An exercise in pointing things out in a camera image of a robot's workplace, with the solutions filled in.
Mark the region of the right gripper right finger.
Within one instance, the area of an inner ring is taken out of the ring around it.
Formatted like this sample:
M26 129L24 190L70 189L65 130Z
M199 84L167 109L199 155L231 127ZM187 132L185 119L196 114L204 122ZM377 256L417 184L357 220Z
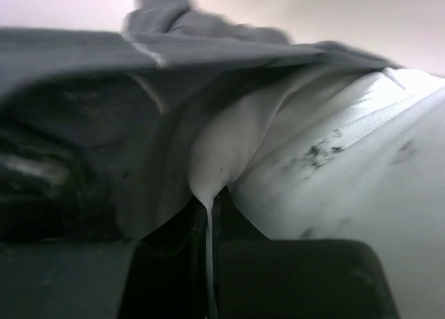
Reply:
M376 253L356 240L271 240L216 200L214 280L219 318L398 318Z

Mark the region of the white pillow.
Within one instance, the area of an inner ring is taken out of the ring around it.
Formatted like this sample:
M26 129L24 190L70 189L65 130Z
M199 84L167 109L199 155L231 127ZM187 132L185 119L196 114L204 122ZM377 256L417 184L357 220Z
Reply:
M444 80L414 69L293 75L217 114L188 184L228 187L273 239L346 238L381 258L403 318L444 317Z

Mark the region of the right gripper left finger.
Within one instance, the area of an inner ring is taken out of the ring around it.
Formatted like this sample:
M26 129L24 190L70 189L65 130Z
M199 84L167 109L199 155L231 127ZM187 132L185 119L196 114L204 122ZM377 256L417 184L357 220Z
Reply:
M2 318L204 318L206 210L139 241L1 245Z

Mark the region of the dark grey checked pillowcase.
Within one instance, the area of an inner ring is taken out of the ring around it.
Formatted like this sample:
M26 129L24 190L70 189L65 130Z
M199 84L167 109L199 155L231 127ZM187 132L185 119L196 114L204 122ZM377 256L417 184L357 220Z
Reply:
M292 44L191 0L136 0L122 31L1 30L2 238L143 238L189 199L186 164L220 109L294 74L324 88L392 67Z

